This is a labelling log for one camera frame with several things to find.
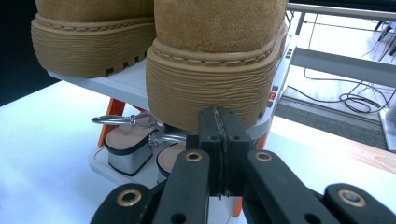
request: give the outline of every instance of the tan leather shoe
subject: tan leather shoe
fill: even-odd
[[[287,34],[287,0],[154,0],[150,111],[195,131],[198,111],[225,106],[245,127],[262,115]]]
[[[36,0],[32,40],[40,64],[103,77],[143,60],[156,36],[152,0]]]

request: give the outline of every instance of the metal ring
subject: metal ring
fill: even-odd
[[[266,152],[257,152],[256,153],[256,159],[259,161],[271,161],[272,160],[272,156],[269,153]]]
[[[198,153],[198,152],[190,152],[190,153],[186,154],[185,158],[187,161],[200,161],[202,158],[202,155],[201,155],[201,153]]]
[[[355,197],[357,197],[358,200],[356,202],[354,202],[351,199],[348,199],[348,197],[346,197],[346,194],[355,196]],[[340,197],[341,200],[343,200],[345,203],[349,203],[350,205],[353,205],[356,207],[364,207],[367,204],[366,200],[363,197],[361,197],[361,195],[359,195],[358,193],[356,193],[352,190],[349,190],[349,189],[338,190],[338,197]]]
[[[123,197],[127,194],[133,194],[134,197],[131,200],[124,200]],[[129,207],[132,206],[140,201],[142,198],[142,194],[137,189],[126,189],[125,191],[119,194],[117,197],[117,204],[122,207]]]

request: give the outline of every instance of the white tabletop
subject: white tabletop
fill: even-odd
[[[108,97],[59,82],[0,107],[0,223],[89,223],[116,187],[91,170],[88,158]],[[396,175],[335,157],[270,133],[276,152],[305,184],[322,193],[331,183],[367,190],[396,211]]]

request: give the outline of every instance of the boot sole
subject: boot sole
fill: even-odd
[[[264,114],[287,32],[283,24],[270,43],[242,53],[191,52],[154,40],[146,74],[150,111],[169,125],[196,131],[201,109],[225,106],[245,128],[253,126]]]
[[[73,77],[105,77],[146,57],[156,37],[153,17],[61,22],[36,14],[32,40],[41,66]]]

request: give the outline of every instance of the suede upper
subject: suede upper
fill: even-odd
[[[154,0],[158,40],[178,49],[247,52],[268,43],[288,0]]]
[[[152,17],[152,0],[35,0],[38,13],[57,21],[98,22]]]

